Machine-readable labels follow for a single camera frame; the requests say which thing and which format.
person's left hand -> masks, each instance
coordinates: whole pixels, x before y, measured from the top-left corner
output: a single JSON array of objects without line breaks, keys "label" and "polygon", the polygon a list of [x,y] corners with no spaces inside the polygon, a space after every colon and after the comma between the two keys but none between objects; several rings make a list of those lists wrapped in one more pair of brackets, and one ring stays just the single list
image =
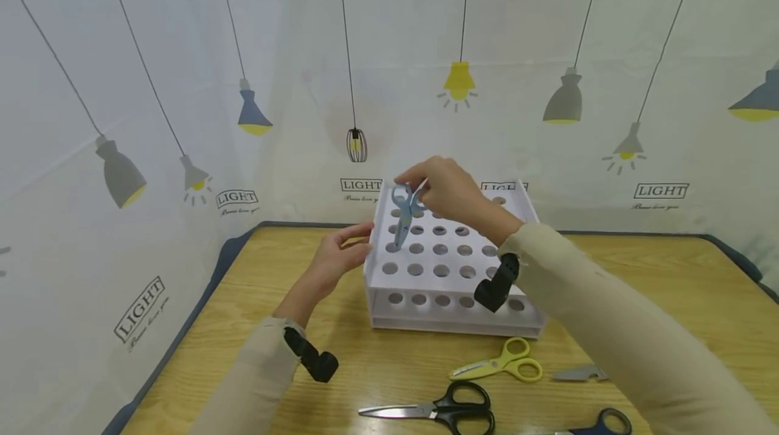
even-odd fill
[{"label": "person's left hand", "polygon": [[369,244],[373,222],[355,224],[325,235],[320,242],[311,265],[300,277],[300,281],[312,288],[322,300],[335,290],[340,278],[363,264],[373,247]]}]

scissors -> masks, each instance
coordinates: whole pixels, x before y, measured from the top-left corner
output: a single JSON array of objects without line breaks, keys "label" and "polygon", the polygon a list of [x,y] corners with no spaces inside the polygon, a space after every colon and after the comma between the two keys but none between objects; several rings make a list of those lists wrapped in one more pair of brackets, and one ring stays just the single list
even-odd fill
[{"label": "scissors", "polygon": [[[457,389],[472,390],[483,398],[482,403],[465,403],[455,401],[454,393]],[[453,382],[446,389],[446,394],[433,403],[420,403],[418,405],[388,405],[372,406],[357,410],[361,416],[373,418],[427,418],[433,419],[449,427],[452,435],[462,435],[457,429],[457,424],[462,419],[483,419],[489,426],[482,435],[492,435],[495,431],[495,416],[490,409],[490,400],[481,386],[471,382]]]},{"label": "scissors", "polygon": [[559,382],[585,382],[591,377],[595,377],[595,379],[600,382],[609,379],[609,376],[603,372],[603,369],[595,364],[580,365],[579,367],[574,367],[567,371],[554,373],[552,376],[553,379],[558,380]]},{"label": "scissors", "polygon": [[[509,350],[511,344],[522,344],[522,351],[516,354],[511,352],[511,350]],[[479,377],[487,377],[487,375],[505,371],[512,374],[513,377],[518,380],[521,380],[521,382],[534,383],[542,377],[544,372],[536,359],[528,357],[529,353],[531,353],[531,344],[527,343],[527,340],[522,337],[512,337],[503,344],[503,352],[500,354],[500,357],[463,365],[460,369],[452,371],[449,378],[450,380],[477,379]],[[522,367],[522,365],[529,365],[537,374],[522,374],[519,372],[519,368]]]},{"label": "scissors", "polygon": [[[614,418],[621,421],[622,425],[624,425],[624,429],[620,432],[616,432],[609,428],[609,426],[606,425],[606,418],[609,416],[614,416]],[[548,435],[630,435],[631,433],[632,425],[625,413],[622,413],[619,409],[604,408],[600,410],[595,424],[589,428],[572,428],[570,430],[554,432],[554,434]]]},{"label": "scissors", "polygon": [[[427,178],[420,183],[416,191],[412,191],[408,183],[401,185],[395,185],[392,189],[392,200],[395,205],[398,205],[400,209],[400,220],[398,221],[398,230],[395,230],[395,247],[400,248],[403,246],[403,242],[406,240],[408,230],[411,228],[411,220],[414,219],[414,214],[420,213],[426,210],[426,206],[419,203],[419,192],[425,187]],[[406,198],[401,198],[395,194],[396,189],[404,188],[406,190]]]}]

yellow scissors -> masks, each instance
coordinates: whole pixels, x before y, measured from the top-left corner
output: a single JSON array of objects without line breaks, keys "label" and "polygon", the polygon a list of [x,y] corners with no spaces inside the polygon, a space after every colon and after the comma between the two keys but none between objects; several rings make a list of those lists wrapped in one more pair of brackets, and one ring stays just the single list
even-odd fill
[{"label": "yellow scissors", "polygon": [[[514,348],[517,347],[517,344],[520,344],[522,347],[521,352],[511,352],[512,344],[514,344]],[[487,375],[492,375],[504,371],[513,375],[513,377],[517,378],[518,380],[521,380],[521,382],[534,383],[542,378],[544,372],[543,369],[540,368],[540,364],[536,359],[528,357],[529,353],[531,353],[531,344],[527,343],[527,340],[522,337],[512,337],[503,344],[503,352],[500,354],[500,357],[483,360],[478,363],[463,365],[463,367],[460,369],[453,370],[449,374],[449,379],[478,379],[481,377],[487,377]],[[531,368],[533,368],[534,371],[536,371],[536,374],[527,375],[519,372],[519,368],[522,367],[522,365],[529,365]]]}]

hand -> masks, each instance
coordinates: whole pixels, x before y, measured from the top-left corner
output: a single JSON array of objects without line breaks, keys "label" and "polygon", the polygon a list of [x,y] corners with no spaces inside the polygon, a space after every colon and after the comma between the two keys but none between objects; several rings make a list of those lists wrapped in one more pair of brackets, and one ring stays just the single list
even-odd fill
[{"label": "hand", "polygon": [[[311,265],[298,281],[317,291],[318,300],[328,296],[343,275],[365,262],[365,257],[373,248],[368,244],[372,230],[373,222],[367,221],[325,235],[319,242]],[[347,244],[349,239],[357,240]]]},{"label": "hand", "polygon": [[[372,249],[368,244],[372,230],[369,221],[325,235],[311,265],[292,285],[273,316],[289,318],[306,328],[314,307],[335,290],[343,275],[363,264]],[[349,239],[357,240],[346,244]]]},{"label": "hand", "polygon": [[395,183],[416,189],[425,178],[425,188],[419,192],[422,204],[445,219],[471,226],[498,247],[523,224],[483,195],[471,175],[452,158],[424,160],[398,175]]}]

beige sleeve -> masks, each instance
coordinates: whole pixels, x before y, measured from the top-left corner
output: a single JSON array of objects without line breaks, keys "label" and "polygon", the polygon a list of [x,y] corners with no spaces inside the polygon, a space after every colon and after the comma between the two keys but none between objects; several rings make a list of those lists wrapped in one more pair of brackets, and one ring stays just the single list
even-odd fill
[{"label": "beige sleeve", "polygon": [[284,327],[303,329],[287,319],[262,320],[241,347],[189,435],[263,435],[276,406],[292,383],[298,358],[284,341]]},{"label": "beige sleeve", "polygon": [[543,224],[498,254],[521,260],[519,286],[563,324],[656,435],[779,434],[712,352],[673,318]]}]

